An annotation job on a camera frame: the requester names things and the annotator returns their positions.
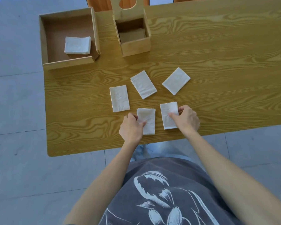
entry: person's right arm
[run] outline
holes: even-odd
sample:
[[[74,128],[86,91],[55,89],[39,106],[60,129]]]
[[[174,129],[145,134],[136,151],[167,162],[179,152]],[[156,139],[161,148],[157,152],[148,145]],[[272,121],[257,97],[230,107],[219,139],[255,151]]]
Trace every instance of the person's right arm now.
[[[179,111],[179,116],[169,115],[195,149],[233,213],[246,225],[281,225],[281,201],[199,135],[199,118],[189,106],[184,105]]]

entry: person's left hand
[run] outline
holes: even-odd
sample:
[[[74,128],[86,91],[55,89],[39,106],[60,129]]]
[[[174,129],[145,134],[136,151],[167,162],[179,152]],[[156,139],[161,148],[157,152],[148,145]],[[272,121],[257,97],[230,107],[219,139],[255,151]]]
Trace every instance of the person's left hand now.
[[[124,117],[123,123],[119,130],[119,134],[122,136],[125,142],[139,144],[143,137],[143,127],[147,123],[138,123],[137,115],[129,113]]]

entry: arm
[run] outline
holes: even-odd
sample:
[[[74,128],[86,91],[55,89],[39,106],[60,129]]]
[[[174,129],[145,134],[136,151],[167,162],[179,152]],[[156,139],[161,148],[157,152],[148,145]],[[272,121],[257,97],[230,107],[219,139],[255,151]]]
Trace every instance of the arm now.
[[[64,224],[98,224],[105,209],[120,190],[131,159],[142,136],[146,122],[138,124],[137,116],[129,113],[119,130],[123,147],[111,163],[91,183],[64,220]]]
[[[169,115],[195,149],[234,214],[246,225],[281,225],[281,201],[199,135],[199,119],[189,106],[184,105],[179,111],[183,111],[179,116]]]

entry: floor tile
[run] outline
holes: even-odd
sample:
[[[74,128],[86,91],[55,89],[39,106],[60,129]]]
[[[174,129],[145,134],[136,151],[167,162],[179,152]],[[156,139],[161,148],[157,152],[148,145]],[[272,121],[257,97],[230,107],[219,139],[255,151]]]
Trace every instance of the floor tile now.
[[[0,201],[0,225],[62,224],[85,190]]]
[[[174,0],[150,0],[150,5],[162,5],[173,3]]]
[[[119,153],[121,148],[113,148],[113,149],[107,149],[105,150],[105,162],[106,166],[113,160],[113,158],[116,157],[116,155]]]
[[[244,170],[281,200],[281,163],[250,166]]]
[[[229,159],[229,153],[224,133],[203,136],[203,138],[219,153],[221,153],[221,155]],[[200,165],[205,170],[194,148],[191,146],[187,139],[174,140],[172,142],[181,152],[190,157],[195,163]]]
[[[49,157],[46,130],[0,135],[0,199],[83,189],[104,168],[104,151]]]
[[[238,166],[281,161],[281,125],[226,133],[230,159]]]
[[[42,71],[39,14],[85,7],[86,0],[0,0],[0,76]]]
[[[43,72],[0,77],[0,134],[45,128]]]

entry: white napkin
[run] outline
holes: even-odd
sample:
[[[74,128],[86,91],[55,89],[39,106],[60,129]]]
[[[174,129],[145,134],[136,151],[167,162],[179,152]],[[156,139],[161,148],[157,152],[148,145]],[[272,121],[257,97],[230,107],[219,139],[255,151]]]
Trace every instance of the white napkin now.
[[[90,45],[92,38],[66,37],[66,54],[90,54]]]
[[[126,85],[110,87],[109,90],[113,112],[130,110]]]
[[[138,116],[138,123],[147,121],[143,127],[143,135],[155,134],[155,109],[138,108],[136,110]]]
[[[145,71],[141,71],[139,74],[131,77],[131,82],[138,91],[142,99],[149,97],[157,92],[150,78]]]
[[[191,78],[179,67],[162,83],[173,95],[190,80]]]
[[[170,118],[168,115],[168,113],[175,113],[176,115],[179,115],[177,102],[160,104],[160,109],[161,109],[163,128],[165,130],[177,128],[174,120]]]

